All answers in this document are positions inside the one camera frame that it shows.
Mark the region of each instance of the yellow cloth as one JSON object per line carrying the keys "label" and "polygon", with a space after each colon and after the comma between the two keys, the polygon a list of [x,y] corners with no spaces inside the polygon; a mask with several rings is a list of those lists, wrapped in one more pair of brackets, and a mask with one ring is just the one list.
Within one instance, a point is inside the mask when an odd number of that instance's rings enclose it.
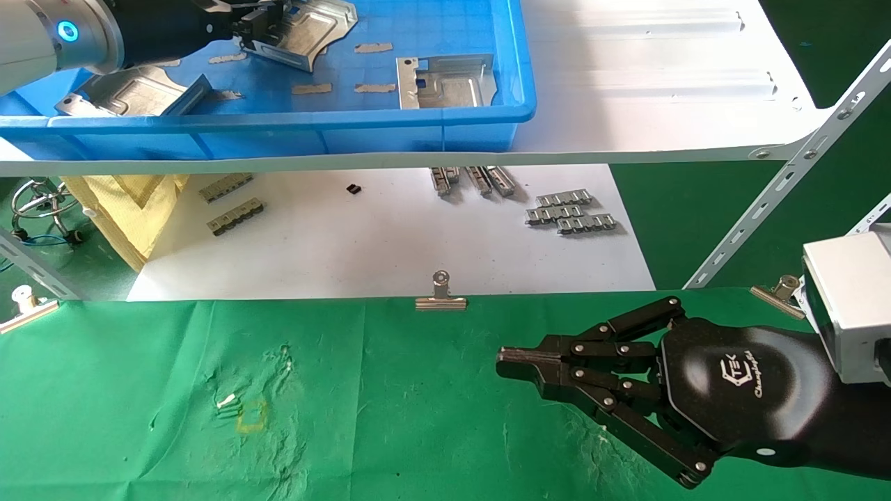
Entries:
{"label": "yellow cloth", "polygon": [[96,227],[137,272],[151,255],[188,179],[187,174],[61,178],[85,209],[95,211]]}

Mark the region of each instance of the robotic hand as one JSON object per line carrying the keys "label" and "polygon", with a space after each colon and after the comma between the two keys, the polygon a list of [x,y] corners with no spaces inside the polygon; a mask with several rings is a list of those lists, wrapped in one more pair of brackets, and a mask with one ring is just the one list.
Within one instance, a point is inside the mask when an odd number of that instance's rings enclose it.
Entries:
{"label": "robotic hand", "polygon": [[[666,327],[657,346],[636,341]],[[891,479],[891,388],[842,383],[815,334],[687,318],[668,297],[535,349],[501,348],[496,370],[579,407],[688,489],[723,456]]]}
{"label": "robotic hand", "polygon": [[233,37],[251,46],[289,10],[290,0],[0,0],[0,95],[54,71],[129,70]]}

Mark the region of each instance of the blue led ring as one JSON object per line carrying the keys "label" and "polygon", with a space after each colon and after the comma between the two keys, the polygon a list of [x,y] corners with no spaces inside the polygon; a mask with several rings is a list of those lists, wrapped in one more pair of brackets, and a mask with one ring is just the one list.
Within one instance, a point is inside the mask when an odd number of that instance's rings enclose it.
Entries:
{"label": "blue led ring", "polygon": [[78,37],[80,37],[78,27],[71,21],[61,21],[56,28],[56,32],[59,33],[59,37],[66,42],[76,42]]}

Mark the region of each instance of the blue plastic bin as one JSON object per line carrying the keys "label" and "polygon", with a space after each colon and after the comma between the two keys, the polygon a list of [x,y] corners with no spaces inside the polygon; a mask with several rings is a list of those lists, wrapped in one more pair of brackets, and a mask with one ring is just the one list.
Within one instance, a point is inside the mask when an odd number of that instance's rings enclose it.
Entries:
{"label": "blue plastic bin", "polygon": [[[519,0],[353,0],[359,21],[308,74],[215,42],[166,68],[188,85],[201,73],[216,90],[183,117],[59,117],[53,108],[90,75],[64,71],[0,97],[0,136],[40,160],[237,159],[356,152],[503,152],[535,114],[535,85]],[[384,53],[359,44],[391,43]],[[396,58],[493,53],[492,106],[400,110],[398,92],[360,94],[356,84],[395,84]],[[333,84],[328,94],[292,86]]]}

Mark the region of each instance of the yellow tape mark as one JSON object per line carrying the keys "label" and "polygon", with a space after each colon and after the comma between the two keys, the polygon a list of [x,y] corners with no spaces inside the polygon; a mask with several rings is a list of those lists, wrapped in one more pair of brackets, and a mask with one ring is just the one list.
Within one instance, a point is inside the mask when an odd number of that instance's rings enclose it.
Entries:
{"label": "yellow tape mark", "polygon": [[266,414],[268,405],[265,400],[256,400],[248,403],[238,413],[238,420],[235,421],[235,430],[242,434],[257,433],[266,428]]}

